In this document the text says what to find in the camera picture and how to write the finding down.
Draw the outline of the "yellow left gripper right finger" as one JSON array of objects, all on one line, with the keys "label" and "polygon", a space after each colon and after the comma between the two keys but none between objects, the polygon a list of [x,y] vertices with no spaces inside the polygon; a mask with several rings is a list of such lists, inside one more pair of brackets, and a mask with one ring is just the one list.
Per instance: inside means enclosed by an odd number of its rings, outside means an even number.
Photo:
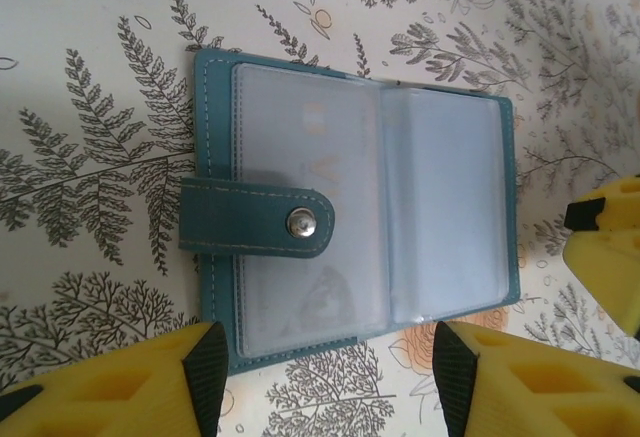
[{"label": "yellow left gripper right finger", "polygon": [[640,370],[464,322],[432,370],[448,437],[640,437]]}]

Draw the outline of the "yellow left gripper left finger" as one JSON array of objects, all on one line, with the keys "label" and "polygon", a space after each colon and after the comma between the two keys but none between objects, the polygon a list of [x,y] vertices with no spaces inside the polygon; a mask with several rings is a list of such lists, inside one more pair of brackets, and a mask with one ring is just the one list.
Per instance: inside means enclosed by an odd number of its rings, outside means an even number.
[{"label": "yellow left gripper left finger", "polygon": [[198,323],[0,394],[0,437],[216,437],[225,330]]}]

